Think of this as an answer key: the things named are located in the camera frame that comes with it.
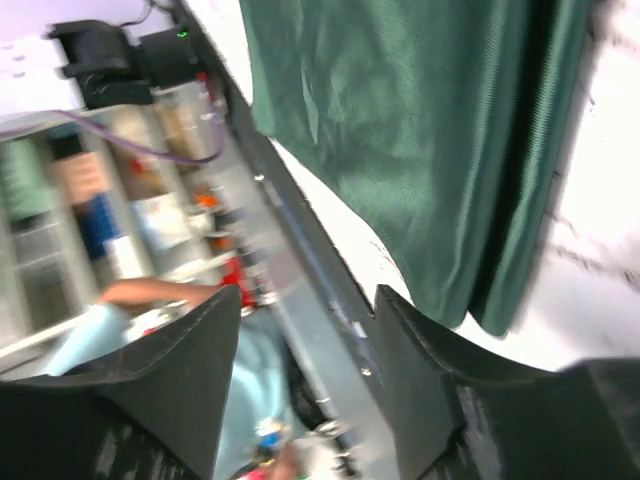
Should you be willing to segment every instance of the cloth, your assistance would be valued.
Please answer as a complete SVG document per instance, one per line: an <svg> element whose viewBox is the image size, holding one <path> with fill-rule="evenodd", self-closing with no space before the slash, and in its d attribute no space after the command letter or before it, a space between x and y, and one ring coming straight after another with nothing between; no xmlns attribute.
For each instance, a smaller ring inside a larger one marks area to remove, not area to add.
<svg viewBox="0 0 640 480"><path fill-rule="evenodd" d="M75 366L123 347L129 327L130 318L123 310L112 305L91 306L82 323L55 350L42 374L62 375ZM258 440L256 427L263 420L272 418L289 424L294 434L303 431L289 401L284 347L280 329L267 310L257 310L243 320L214 480L227 480L249 464Z"/></svg>
<svg viewBox="0 0 640 480"><path fill-rule="evenodd" d="M503 334L589 2L241 0L258 129L378 234L416 306Z"/></svg>

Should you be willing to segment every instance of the purple cable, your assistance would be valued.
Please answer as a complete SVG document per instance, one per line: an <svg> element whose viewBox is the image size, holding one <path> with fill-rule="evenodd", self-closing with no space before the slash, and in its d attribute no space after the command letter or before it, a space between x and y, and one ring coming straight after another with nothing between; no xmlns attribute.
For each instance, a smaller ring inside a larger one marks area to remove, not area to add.
<svg viewBox="0 0 640 480"><path fill-rule="evenodd" d="M120 145L122 147L129 148L131 150L136 150L137 152L144 153L146 155L153 155L155 157L162 158L164 160L169 160L171 162L178 163L181 165L203 165L205 163L209 163L216 160L217 158L220 157L220 155L222 155L222 152L224 151L224 132L222 132L220 128L220 124L222 123L222 121L219 120L219 114L215 112L211 106L210 106L210 109L211 111L209 114L211 115L211 119L217 128L217 132L215 132L217 133L217 135L215 135L215 138L217 138L218 142L220 143L220 146L216 153L214 153L210 157L201 158L199 160L182 158L176 155L171 155L170 153L166 153L166 152L158 152L149 147L145 147L144 145L139 145L137 143L130 142L129 140L126 140L124 138L118 137L117 135L114 135L107 129L101 127L100 125L96 125L95 123L87 120L81 115L78 115L72 112L65 112L64 110L50 110L50 112L55 113L56 115L60 115L62 117L66 117L71 121L73 121L74 123L80 125L85 130L88 130L89 132L94 133L111 143L115 143L116 145ZM21 134L28 134L28 133L29 133L29 130L18 131L18 132L6 132L4 134L0 134L0 142L10 137L14 137Z"/></svg>

